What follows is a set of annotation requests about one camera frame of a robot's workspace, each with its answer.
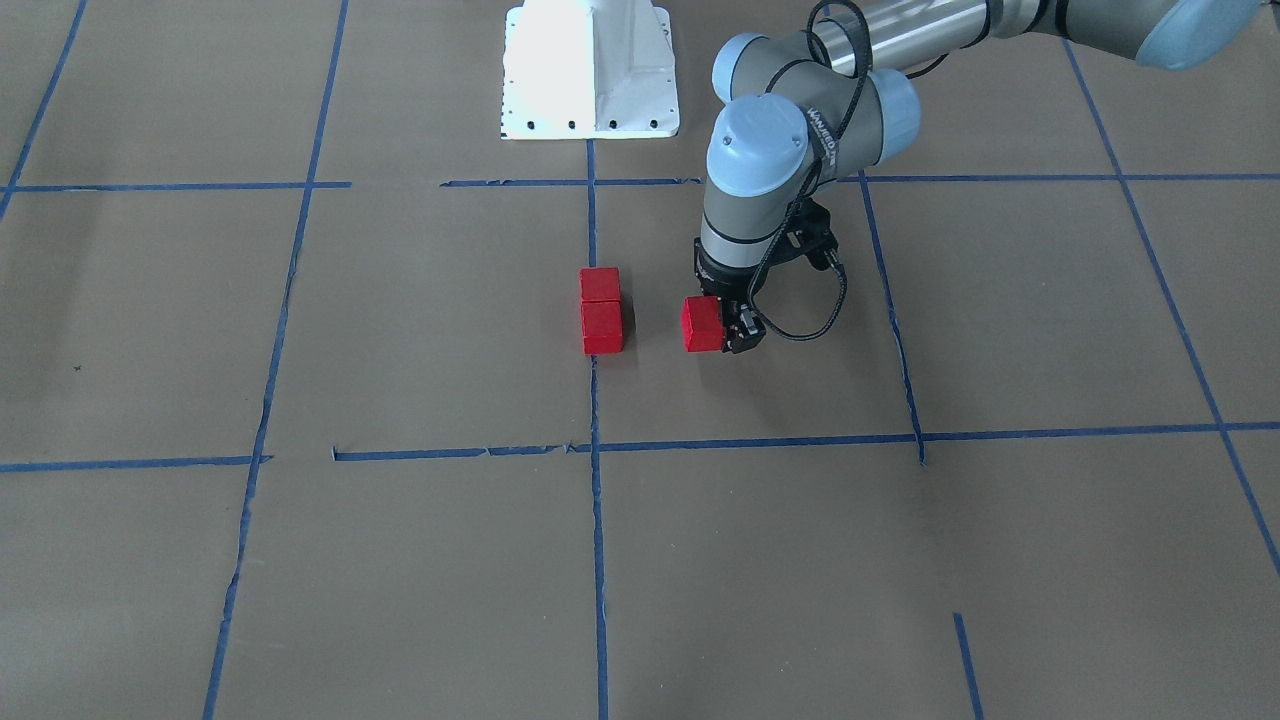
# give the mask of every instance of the silver robot arm segment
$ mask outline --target silver robot arm segment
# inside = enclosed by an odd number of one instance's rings
[[[818,19],[823,6],[833,12]],[[803,255],[815,269],[835,268],[842,302],[829,214],[810,197],[914,142],[920,102],[901,70],[988,37],[1028,32],[1180,70],[1225,47],[1258,6],[1258,0],[879,0],[861,8],[841,0],[814,8],[812,32],[731,38],[712,72],[726,105],[707,151],[701,236],[694,243],[703,293],[722,301],[723,350],[755,347],[765,327],[791,340],[829,329],[840,302],[820,331],[791,336],[759,313],[754,295],[771,266]]]

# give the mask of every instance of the red block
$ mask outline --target red block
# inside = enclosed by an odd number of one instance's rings
[[[719,299],[714,295],[686,297],[680,313],[685,328],[687,352],[710,352],[724,347],[724,325],[721,323]]]
[[[617,268],[582,268],[577,272],[582,302],[622,302],[622,281]]]
[[[582,302],[582,352],[609,355],[622,352],[622,304]]]

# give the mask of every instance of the black cable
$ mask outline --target black cable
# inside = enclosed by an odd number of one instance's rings
[[[840,141],[844,137],[845,131],[849,129],[849,123],[852,120],[854,111],[858,109],[858,102],[861,100],[863,88],[867,85],[867,77],[870,74],[872,70],[872,40],[870,40],[870,29],[867,23],[867,17],[863,14],[861,9],[858,5],[855,5],[850,0],[823,0],[817,5],[814,5],[813,10],[809,12],[809,20],[805,24],[804,29],[805,40],[809,44],[809,55],[812,56],[813,61],[822,63],[828,68],[831,67],[831,58],[824,51],[826,49],[822,49],[823,53],[820,53],[819,55],[819,47],[815,45],[817,35],[814,35],[813,32],[813,26],[818,18],[818,13],[820,13],[823,8],[827,8],[829,5],[840,5],[842,8],[847,8],[850,12],[854,13],[859,23],[858,40],[861,41],[861,42],[855,42],[854,38],[850,38],[850,44],[854,46],[854,59],[856,61],[856,68],[854,69],[854,79],[858,82],[858,85],[854,87],[854,94],[849,100],[849,108],[845,110],[845,117],[841,118],[840,126],[836,128],[836,140]],[[778,73],[773,76],[773,79],[769,82],[768,90],[772,90],[773,85],[782,77],[783,73],[786,73],[786,70],[791,69],[792,67],[803,61],[804,60],[788,63],[782,69],[780,69]],[[831,264],[832,272],[836,273],[836,278],[840,281],[840,295],[836,297],[836,304],[832,307],[831,315],[827,318],[827,322],[818,331],[806,334],[794,334],[787,331],[783,331],[777,325],[777,323],[771,320],[768,315],[764,314],[763,310],[760,310],[760,306],[755,301],[755,293],[760,291],[760,284],[764,282],[764,273],[769,268],[769,258],[773,256],[773,252],[774,250],[777,250],[778,243],[787,234],[786,232],[787,227],[791,224],[796,214],[800,211],[800,208],[804,204],[804,201],[812,197],[813,193],[817,192],[819,187],[826,184],[818,182],[818,178],[820,176],[822,176],[822,158],[814,158],[814,161],[809,167],[809,172],[805,176],[804,182],[800,183],[800,190],[796,193],[795,200],[792,200],[791,204],[787,206],[787,211],[782,219],[782,224],[778,225],[778,229],[773,232],[773,237],[769,240],[769,245],[764,251],[764,256],[760,258],[760,263],[755,266],[755,273],[751,274],[751,281],[750,283],[748,283],[746,287],[746,306],[750,307],[760,318],[760,322],[764,323],[764,325],[768,327],[771,331],[787,340],[796,342],[808,342],[810,340],[818,340],[819,337],[827,334],[827,332],[831,331],[831,328],[836,324],[836,319],[840,318],[840,311],[845,306],[845,297],[849,295],[849,275],[845,273],[845,265],[844,263],[840,261],[840,256],[835,252],[835,250],[831,250],[828,252],[827,260]]]
[[[941,65],[942,61],[947,59],[948,55],[951,55],[951,54],[950,53],[942,54],[937,60],[929,63],[929,67],[924,68],[923,70],[918,70],[918,72],[914,72],[914,73],[906,76],[906,79],[915,79],[918,77],[924,77],[924,76],[932,73],[934,70],[934,68],[937,68],[938,65]]]

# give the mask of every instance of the white mounting bracket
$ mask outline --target white mounting bracket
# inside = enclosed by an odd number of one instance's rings
[[[671,15],[650,0],[525,0],[507,13],[502,137],[671,137]]]

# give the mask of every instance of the blue joint cap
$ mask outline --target blue joint cap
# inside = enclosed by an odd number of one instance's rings
[[[809,152],[809,124],[781,95],[744,95],[716,118],[707,149],[707,176],[735,197],[758,197],[782,187]]]
[[[1166,70],[1194,68],[1240,35],[1260,6],[1257,0],[1178,0],[1135,59],[1139,65]]]
[[[920,135],[920,96],[915,94],[911,81],[897,70],[872,70],[868,77],[881,100],[884,143],[879,160],[876,160],[879,165],[910,147]]]
[[[733,99],[733,69],[737,68],[737,59],[742,56],[748,45],[762,37],[768,40],[758,32],[735,35],[716,55],[716,64],[712,65],[712,87],[716,88],[716,96],[721,99],[721,102],[727,105]]]

